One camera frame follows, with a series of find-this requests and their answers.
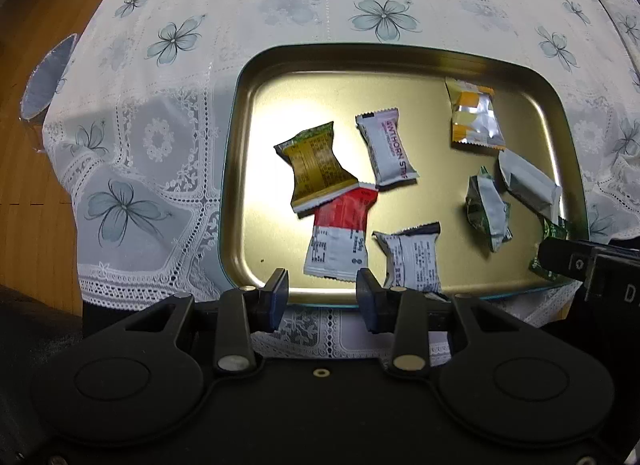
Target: table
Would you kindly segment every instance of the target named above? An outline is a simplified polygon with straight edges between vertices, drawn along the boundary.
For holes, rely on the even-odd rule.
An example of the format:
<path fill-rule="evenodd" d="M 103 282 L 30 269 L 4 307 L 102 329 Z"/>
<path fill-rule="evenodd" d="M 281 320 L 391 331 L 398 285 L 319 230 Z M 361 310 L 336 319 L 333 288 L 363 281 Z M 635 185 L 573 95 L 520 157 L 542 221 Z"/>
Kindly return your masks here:
<path fill-rule="evenodd" d="M 103 0 L 44 125 L 72 197 L 83 299 L 142 309 L 231 287 L 218 235 L 234 86 L 278 44 L 414 44 L 533 68 L 566 109 L 592 239 L 640 235 L 639 14 L 635 0 Z M 504 306 L 540 325 L 574 290 Z M 388 344 L 338 309 L 292 307 L 278 333 L 254 335 L 267 355 L 365 357 Z"/>

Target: white snack packet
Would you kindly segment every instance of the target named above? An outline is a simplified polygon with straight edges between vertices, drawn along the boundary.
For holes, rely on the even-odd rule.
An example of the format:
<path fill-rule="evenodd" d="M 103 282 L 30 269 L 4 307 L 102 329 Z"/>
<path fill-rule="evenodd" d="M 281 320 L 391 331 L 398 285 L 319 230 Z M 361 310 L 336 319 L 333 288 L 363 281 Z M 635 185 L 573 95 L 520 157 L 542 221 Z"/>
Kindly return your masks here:
<path fill-rule="evenodd" d="M 510 150 L 500 152 L 498 161 L 509 192 L 551 223 L 558 225 L 562 187 Z"/>
<path fill-rule="evenodd" d="M 304 273 L 356 280 L 358 270 L 369 265 L 365 246 L 367 212 L 377 198 L 374 185 L 358 183 L 357 188 L 316 209 Z"/>
<path fill-rule="evenodd" d="M 376 185 L 418 178 L 398 136 L 398 108 L 357 115 L 356 124 L 367 142 Z"/>
<path fill-rule="evenodd" d="M 420 225 L 395 234 L 373 232 L 386 254 L 385 288 L 404 286 L 418 291 L 440 291 L 436 266 L 436 239 L 440 223 Z"/>

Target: green snack packet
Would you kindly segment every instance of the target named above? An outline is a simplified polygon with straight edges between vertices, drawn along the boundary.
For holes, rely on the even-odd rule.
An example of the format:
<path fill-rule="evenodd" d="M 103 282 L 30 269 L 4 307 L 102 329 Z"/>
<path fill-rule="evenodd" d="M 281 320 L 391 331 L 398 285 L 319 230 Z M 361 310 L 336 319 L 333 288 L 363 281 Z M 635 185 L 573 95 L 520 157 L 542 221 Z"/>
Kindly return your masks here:
<path fill-rule="evenodd" d="M 511 204 L 500 198 L 485 166 L 469 178 L 466 191 L 466 218 L 471 226 L 489 237 L 489 247 L 497 252 L 504 241 L 513 238 L 509 230 Z"/>
<path fill-rule="evenodd" d="M 542 240 L 547 238 L 566 239 L 566 220 L 558 217 L 558 225 L 554 225 L 546 218 L 540 217 L 540 219 L 542 220 Z M 542 268 L 537 255 L 531 260 L 529 264 L 529 270 L 539 275 L 540 277 L 548 279 L 549 281 L 555 281 L 558 278 L 558 275 L 556 273 Z"/>

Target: red and white snack packet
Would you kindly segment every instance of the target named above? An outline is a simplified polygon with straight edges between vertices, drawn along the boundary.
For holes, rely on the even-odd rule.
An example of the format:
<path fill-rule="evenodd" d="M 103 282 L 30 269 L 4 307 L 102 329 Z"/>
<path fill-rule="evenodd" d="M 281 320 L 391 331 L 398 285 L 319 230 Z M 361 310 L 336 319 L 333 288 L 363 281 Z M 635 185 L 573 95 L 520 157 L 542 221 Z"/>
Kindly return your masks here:
<path fill-rule="evenodd" d="M 377 198 L 374 185 L 359 183 L 358 188 L 316 209 L 304 273 L 341 281 L 356 280 L 358 270 L 368 264 L 367 211 Z"/>

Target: wooden floor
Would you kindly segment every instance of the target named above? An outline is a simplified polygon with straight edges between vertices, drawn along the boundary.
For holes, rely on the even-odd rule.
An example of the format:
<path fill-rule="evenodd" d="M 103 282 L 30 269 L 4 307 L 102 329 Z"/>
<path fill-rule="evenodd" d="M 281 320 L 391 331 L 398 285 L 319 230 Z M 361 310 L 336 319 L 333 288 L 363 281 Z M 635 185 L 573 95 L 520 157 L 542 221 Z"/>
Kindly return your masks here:
<path fill-rule="evenodd" d="M 81 315 L 76 226 L 47 155 L 18 122 L 31 70 L 82 32 L 101 0 L 7 0 L 0 7 L 0 285 Z"/>

